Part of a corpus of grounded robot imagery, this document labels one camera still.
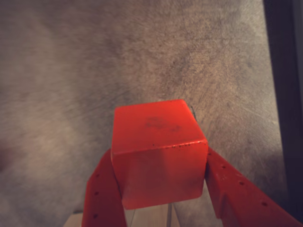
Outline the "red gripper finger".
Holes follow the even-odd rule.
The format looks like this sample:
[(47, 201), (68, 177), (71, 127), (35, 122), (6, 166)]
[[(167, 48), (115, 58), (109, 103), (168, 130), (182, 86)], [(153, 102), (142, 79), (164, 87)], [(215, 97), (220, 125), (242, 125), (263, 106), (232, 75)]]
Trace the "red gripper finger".
[(297, 221), (211, 148), (205, 181), (225, 227), (301, 227)]
[(83, 207), (83, 227), (127, 226), (121, 193), (107, 150), (89, 178)]

